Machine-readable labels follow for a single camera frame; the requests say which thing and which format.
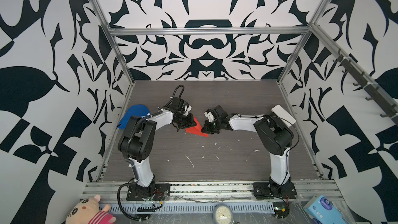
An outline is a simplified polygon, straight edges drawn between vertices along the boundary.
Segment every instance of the striped pink shirt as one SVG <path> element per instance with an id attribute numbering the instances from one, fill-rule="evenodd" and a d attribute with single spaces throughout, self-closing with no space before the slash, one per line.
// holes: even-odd
<path id="1" fill-rule="evenodd" d="M 109 220 L 112 219 L 113 215 L 105 211 L 99 211 L 88 224 L 107 224 L 110 223 Z"/>

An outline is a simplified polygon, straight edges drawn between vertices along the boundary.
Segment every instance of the purple logo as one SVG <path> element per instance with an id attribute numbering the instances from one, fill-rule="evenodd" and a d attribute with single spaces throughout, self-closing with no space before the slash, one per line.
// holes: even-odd
<path id="1" fill-rule="evenodd" d="M 314 224 L 322 224 L 322 222 L 318 221 L 317 219 L 312 219 L 314 221 Z"/>
<path id="2" fill-rule="evenodd" d="M 325 197 L 321 198 L 321 204 L 327 210 L 331 210 L 333 206 L 331 205 L 330 201 L 328 201 Z"/>

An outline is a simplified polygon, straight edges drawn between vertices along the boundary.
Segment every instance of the pink plush toy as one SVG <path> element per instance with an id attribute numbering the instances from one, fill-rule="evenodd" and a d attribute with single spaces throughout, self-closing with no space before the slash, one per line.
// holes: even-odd
<path id="1" fill-rule="evenodd" d="M 114 223 L 116 218 L 108 213 L 111 205 L 107 204 L 100 211 L 98 202 L 101 196 L 81 200 L 67 216 L 65 224 L 108 224 Z"/>

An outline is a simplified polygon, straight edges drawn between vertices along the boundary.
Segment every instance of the alarm clock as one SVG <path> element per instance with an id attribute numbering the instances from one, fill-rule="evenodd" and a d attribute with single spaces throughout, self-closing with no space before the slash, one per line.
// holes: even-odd
<path id="1" fill-rule="evenodd" d="M 232 210 L 225 204 L 219 204 L 213 211 L 214 224 L 233 224 Z"/>

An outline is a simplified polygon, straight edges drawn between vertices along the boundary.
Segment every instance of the debris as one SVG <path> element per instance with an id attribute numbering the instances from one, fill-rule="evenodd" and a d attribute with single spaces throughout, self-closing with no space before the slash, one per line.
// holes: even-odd
<path id="1" fill-rule="evenodd" d="M 185 157 L 187 157 L 187 156 L 185 155 Z M 189 159 L 189 157 L 187 157 L 187 159 L 191 162 L 191 160 Z M 193 163 L 192 163 L 192 162 L 191 162 L 191 164 L 192 164 L 192 167 L 195 168 L 195 166 L 193 166 Z"/>

